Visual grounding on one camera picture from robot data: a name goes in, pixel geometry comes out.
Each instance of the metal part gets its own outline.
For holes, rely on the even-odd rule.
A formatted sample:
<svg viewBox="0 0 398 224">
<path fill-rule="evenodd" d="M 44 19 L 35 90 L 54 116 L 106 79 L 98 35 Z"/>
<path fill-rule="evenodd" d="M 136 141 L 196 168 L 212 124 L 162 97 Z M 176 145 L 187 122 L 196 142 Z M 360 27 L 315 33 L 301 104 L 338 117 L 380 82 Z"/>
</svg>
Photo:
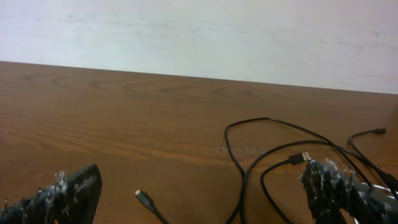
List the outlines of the metal part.
<svg viewBox="0 0 398 224">
<path fill-rule="evenodd" d="M 92 224 L 101 195 L 100 170 L 93 164 L 0 212 L 0 224 Z"/>
<path fill-rule="evenodd" d="M 303 152 L 303 159 L 306 160 L 311 160 L 310 154 L 308 152 Z"/>
</svg>

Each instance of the wood grain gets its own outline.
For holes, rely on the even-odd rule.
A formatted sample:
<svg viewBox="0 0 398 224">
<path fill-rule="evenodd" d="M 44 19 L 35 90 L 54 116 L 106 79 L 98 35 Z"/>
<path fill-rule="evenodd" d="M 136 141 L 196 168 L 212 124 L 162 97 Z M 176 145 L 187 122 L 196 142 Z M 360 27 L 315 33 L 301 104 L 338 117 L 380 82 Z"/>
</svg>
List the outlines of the wood grain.
<svg viewBox="0 0 398 224">
<path fill-rule="evenodd" d="M 95 223 L 159 223 L 135 199 L 137 189 L 149 192 L 171 223 L 224 223 L 236 205 L 240 177 L 223 129 L 258 116 L 305 126 L 342 145 L 353 133 L 387 128 L 383 136 L 356 141 L 381 169 L 398 176 L 397 95 L 0 62 L 0 197 L 14 203 L 53 183 L 57 170 L 71 173 L 97 163 L 104 186 Z M 301 139 L 311 137 L 272 122 L 231 131 L 244 167 L 265 150 Z M 248 223 L 283 223 L 259 176 L 302 151 L 346 166 L 323 146 L 270 155 L 249 178 Z M 281 167 L 266 177 L 295 223 L 312 222 L 297 180 L 304 166 Z"/>
</svg>

